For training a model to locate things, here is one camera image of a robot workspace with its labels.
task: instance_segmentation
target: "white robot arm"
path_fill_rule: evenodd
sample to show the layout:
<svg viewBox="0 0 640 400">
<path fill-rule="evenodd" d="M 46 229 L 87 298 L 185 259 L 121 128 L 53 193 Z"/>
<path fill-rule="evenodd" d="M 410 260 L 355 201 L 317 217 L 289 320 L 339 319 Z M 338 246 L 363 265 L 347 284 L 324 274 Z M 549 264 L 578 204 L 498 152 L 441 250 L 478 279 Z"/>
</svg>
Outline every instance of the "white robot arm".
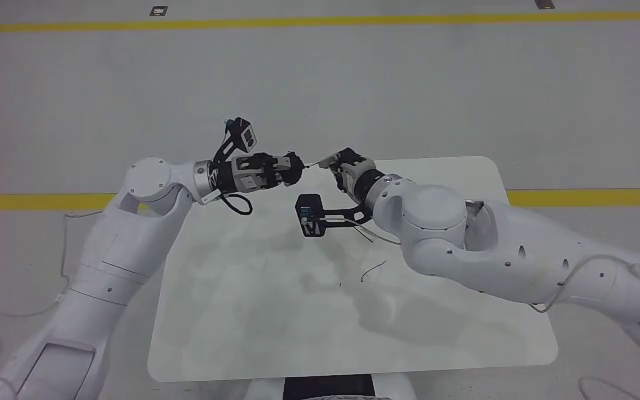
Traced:
<svg viewBox="0 0 640 400">
<path fill-rule="evenodd" d="M 589 307 L 640 345 L 640 254 L 594 242 L 528 210 L 465 201 L 450 188 L 384 174 L 349 148 L 319 166 L 333 172 L 358 206 L 324 210 L 319 196 L 301 195 L 296 210 L 305 236 L 373 219 L 399 239 L 405 262 L 420 274 L 538 312 L 560 302 Z M 357 213 L 363 217 L 356 221 Z"/>
<path fill-rule="evenodd" d="M 296 183 L 302 161 L 289 153 L 237 156 L 256 144 L 251 125 L 228 121 L 227 140 L 212 160 L 170 165 L 159 158 L 134 164 L 124 186 L 91 230 L 78 272 L 47 325 L 0 372 L 0 399 L 96 399 L 108 368 L 111 334 L 138 289 L 164 263 L 193 202 Z M 141 204 L 156 216 L 138 214 Z"/>
</svg>

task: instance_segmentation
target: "white table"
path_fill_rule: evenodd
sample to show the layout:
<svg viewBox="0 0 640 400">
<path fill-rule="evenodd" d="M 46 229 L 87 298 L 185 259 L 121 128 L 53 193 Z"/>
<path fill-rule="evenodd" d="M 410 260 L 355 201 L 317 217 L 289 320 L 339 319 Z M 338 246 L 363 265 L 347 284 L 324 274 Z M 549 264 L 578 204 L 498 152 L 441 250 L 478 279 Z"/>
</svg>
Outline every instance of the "white table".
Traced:
<svg viewBox="0 0 640 400">
<path fill-rule="evenodd" d="M 484 157 L 377 162 L 384 172 L 507 202 Z M 166 262 L 149 350 L 161 382 L 444 370 L 552 362 L 546 315 L 409 269 L 352 228 L 304 238 L 294 204 L 351 207 L 326 170 L 252 193 L 254 214 L 194 206 Z M 368 273 L 381 261 L 387 262 Z"/>
</svg>

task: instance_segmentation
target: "gray floor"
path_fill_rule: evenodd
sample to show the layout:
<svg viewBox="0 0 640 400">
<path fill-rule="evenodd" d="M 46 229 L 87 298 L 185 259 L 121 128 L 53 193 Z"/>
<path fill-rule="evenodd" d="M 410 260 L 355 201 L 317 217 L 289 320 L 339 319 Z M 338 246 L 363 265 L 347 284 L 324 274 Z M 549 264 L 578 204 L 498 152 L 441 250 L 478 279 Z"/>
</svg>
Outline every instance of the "gray floor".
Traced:
<svg viewBox="0 0 640 400">
<path fill-rule="evenodd" d="M 631 249 L 640 248 L 635 225 L 640 210 L 630 208 L 542 209 L 542 214 L 574 230 Z M 78 260 L 91 217 L 69 224 L 69 268 Z M 58 213 L 0 213 L 0 304 L 4 311 L 27 311 L 49 304 L 63 286 L 57 277 L 62 222 Z M 161 275 L 135 297 L 119 324 L 111 368 L 101 399 L 239 399 L 246 381 L 157 383 L 146 369 Z M 595 312 L 560 305 L 550 313 L 559 355 L 548 366 L 491 368 L 410 374 L 420 399 L 579 399 L 577 380 L 592 375 L 640 394 L 640 349 L 614 324 Z M 35 332 L 47 315 L 0 317 L 4 364 L 11 350 Z M 594 399 L 624 399 L 599 384 L 587 384 Z"/>
<path fill-rule="evenodd" d="M 633 0 L 557 0 L 557 11 L 638 10 Z M 0 2 L 0 24 L 147 20 L 154 2 Z M 533 0 L 180 0 L 167 19 L 534 13 Z M 0 34 L 0 193 L 118 190 L 147 156 L 211 157 L 243 115 L 258 150 L 315 161 L 345 146 L 385 158 L 485 155 L 507 188 L 640 187 L 639 24 L 378 26 Z M 640 249 L 640 209 L 539 210 Z M 0 212 L 0 311 L 48 305 L 60 213 Z M 73 272 L 91 218 L 69 224 Z M 154 382 L 146 369 L 161 274 L 118 326 L 101 399 L 236 399 L 247 382 Z M 0 365 L 47 315 L 0 317 Z M 640 350 L 606 318 L 550 313 L 551 365 L 416 372 L 420 399 L 579 399 L 583 375 L 640 394 Z M 594 399 L 623 399 L 589 384 Z"/>
</svg>

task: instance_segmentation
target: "cable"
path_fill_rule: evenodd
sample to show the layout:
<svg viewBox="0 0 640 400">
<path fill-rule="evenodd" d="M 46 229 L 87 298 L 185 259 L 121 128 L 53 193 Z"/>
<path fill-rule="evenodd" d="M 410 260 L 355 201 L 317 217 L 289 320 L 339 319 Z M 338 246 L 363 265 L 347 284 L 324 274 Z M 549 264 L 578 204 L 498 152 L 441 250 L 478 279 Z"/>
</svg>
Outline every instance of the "cable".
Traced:
<svg viewBox="0 0 640 400">
<path fill-rule="evenodd" d="M 51 311 L 55 306 L 58 305 L 58 303 L 60 303 L 62 301 L 62 298 L 64 297 L 64 295 L 67 293 L 67 291 L 69 290 L 69 287 L 71 286 L 71 278 L 69 277 L 69 275 L 67 275 L 64 272 L 64 266 L 67 263 L 67 218 L 84 218 L 84 217 L 90 217 L 92 215 L 96 215 L 96 214 L 100 214 L 102 211 L 95 211 L 95 212 L 90 212 L 90 213 L 86 213 L 86 214 L 75 214 L 75 213 L 71 213 L 71 214 L 63 214 L 62 215 L 62 255 L 60 257 L 60 276 L 62 278 L 64 278 L 65 280 L 65 285 L 64 288 L 62 289 L 62 291 L 58 294 L 58 296 L 56 296 L 55 301 L 53 302 L 53 304 L 51 304 L 50 306 L 40 310 L 40 311 L 34 311 L 34 312 L 29 312 L 29 313 L 7 313 L 7 312 L 0 312 L 0 316 L 3 317 L 9 317 L 9 318 L 28 318 L 28 317 L 35 317 L 36 315 L 42 315 L 45 314 L 49 311 Z"/>
<path fill-rule="evenodd" d="M 365 235 L 364 233 L 360 232 L 360 231 L 358 230 L 358 228 L 356 228 L 356 227 L 354 226 L 354 227 L 353 227 L 353 229 L 354 229 L 356 232 L 358 232 L 359 234 L 361 234 L 363 238 L 365 238 L 365 239 L 367 239 L 369 242 L 373 243 L 373 240 L 371 240 L 371 238 L 370 238 L 369 236 L 367 236 L 367 235 Z"/>
<path fill-rule="evenodd" d="M 364 282 L 364 277 L 365 275 L 367 275 L 369 272 L 373 271 L 374 269 L 378 268 L 381 265 L 384 265 L 384 263 L 386 263 L 387 260 L 384 260 L 383 262 L 381 262 L 380 264 L 376 265 L 373 268 L 369 268 L 364 274 L 362 274 L 362 276 L 360 277 L 360 282 Z"/>
<path fill-rule="evenodd" d="M 580 377 L 580 379 L 578 379 L 578 389 L 580 390 L 580 393 L 582 394 L 582 397 L 584 397 L 584 400 L 591 400 L 591 397 L 589 397 L 589 395 L 587 394 L 587 391 L 584 388 L 584 382 L 585 381 L 593 381 L 593 382 L 600 382 L 603 385 L 609 386 L 612 389 L 615 389 L 617 391 L 619 391 L 620 393 L 623 393 L 627 396 L 629 396 L 629 398 L 632 398 L 634 400 L 640 400 L 640 397 L 635 396 L 634 394 L 632 394 L 631 392 L 621 388 L 618 385 L 615 385 L 611 382 L 607 382 L 604 379 L 600 379 L 600 378 L 595 378 L 593 376 L 582 376 Z"/>
<path fill-rule="evenodd" d="M 551 309 L 551 307 L 553 307 L 553 305 L 556 303 L 556 301 L 560 298 L 560 295 L 564 292 L 564 290 L 569 285 L 569 282 L 571 282 L 571 280 L 578 273 L 578 271 L 580 271 L 582 269 L 582 267 L 584 267 L 585 265 L 587 265 L 589 262 L 591 262 L 593 260 L 611 260 L 611 261 L 622 263 L 629 269 L 633 268 L 633 266 L 634 266 L 634 264 L 631 264 L 631 263 L 621 259 L 620 257 L 612 256 L 612 255 L 609 255 L 609 254 L 595 254 L 595 255 L 583 258 L 582 260 L 578 261 L 578 263 L 573 268 L 573 270 L 571 270 L 571 272 L 567 276 L 567 279 L 565 279 L 564 282 L 562 282 L 562 287 L 556 292 L 556 294 L 553 296 L 553 298 L 551 299 L 551 301 L 549 302 L 549 304 L 545 308 L 539 309 L 538 307 L 536 307 L 533 304 L 529 304 L 529 307 L 533 308 L 534 310 L 536 310 L 540 314 L 544 314 L 544 313 L 548 312 Z"/>
<path fill-rule="evenodd" d="M 311 167 L 313 167 L 314 165 L 318 165 L 318 164 L 320 164 L 320 161 L 322 161 L 322 160 L 318 160 L 318 161 L 316 161 L 316 162 L 314 162 L 314 163 L 312 163 L 312 164 L 307 164 L 307 165 L 305 165 L 305 166 L 304 166 L 304 168 L 311 168 Z"/>
<path fill-rule="evenodd" d="M 220 200 L 222 200 L 224 202 L 224 204 L 227 205 L 227 207 L 229 207 L 232 211 L 235 211 L 236 213 L 238 213 L 240 215 L 250 215 L 253 212 L 253 204 L 251 204 L 251 201 L 249 201 L 249 199 L 247 199 L 246 197 L 244 197 L 241 194 L 237 194 L 237 193 L 221 194 L 219 197 L 220 197 Z M 247 203 L 247 206 L 249 207 L 249 209 L 246 210 L 246 211 L 243 211 L 243 210 L 239 209 L 238 207 L 236 207 L 233 204 L 231 204 L 229 202 L 229 200 L 227 200 L 227 198 L 229 198 L 229 197 L 235 197 L 237 199 L 244 200 L 244 202 Z"/>
<path fill-rule="evenodd" d="M 11 397 L 13 397 L 13 400 L 16 400 L 18 398 L 18 391 L 13 387 L 11 382 L 9 382 L 8 379 L 3 378 L 1 376 L 0 376 L 0 382 L 4 383 L 5 386 L 9 388 L 9 391 L 11 392 Z"/>
<path fill-rule="evenodd" d="M 370 230 L 369 228 L 367 228 L 366 226 L 362 225 L 359 222 L 356 222 L 352 219 L 347 219 L 347 218 L 343 218 L 343 217 L 336 217 L 336 218 L 320 218 L 321 221 L 343 221 L 343 222 L 350 222 L 352 224 L 358 225 L 360 227 L 360 229 L 362 229 L 363 231 L 367 232 L 369 235 L 377 237 L 380 240 L 383 240 L 387 243 L 391 243 L 391 244 L 395 244 L 400 246 L 402 243 L 400 242 L 396 242 L 395 240 L 391 240 L 391 239 L 387 239 L 384 236 L 380 236 L 377 233 L 373 232 L 372 230 Z"/>
</svg>

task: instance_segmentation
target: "yellow stripe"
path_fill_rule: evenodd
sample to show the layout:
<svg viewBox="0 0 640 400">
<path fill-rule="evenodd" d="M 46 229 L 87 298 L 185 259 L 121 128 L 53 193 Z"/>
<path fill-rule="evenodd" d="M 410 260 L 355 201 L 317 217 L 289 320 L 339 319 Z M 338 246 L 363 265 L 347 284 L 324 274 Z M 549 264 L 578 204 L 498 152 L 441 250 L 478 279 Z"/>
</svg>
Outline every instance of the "yellow stripe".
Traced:
<svg viewBox="0 0 640 400">
<path fill-rule="evenodd" d="M 640 189 L 507 190 L 518 207 L 639 207 Z M 112 193 L 0 195 L 0 211 L 101 210 Z"/>
<path fill-rule="evenodd" d="M 1 211 L 102 210 L 113 198 L 100 194 L 8 194 L 0 195 Z"/>
<path fill-rule="evenodd" d="M 640 11 L 568 12 L 531 14 L 389 15 L 361 17 L 289 17 L 208 20 L 154 20 L 120 22 L 59 22 L 0 24 L 0 32 L 149 31 L 187 29 L 285 28 L 362 25 L 461 25 L 544 22 L 638 21 Z"/>
<path fill-rule="evenodd" d="M 640 189 L 509 190 L 519 207 L 637 207 Z"/>
</svg>

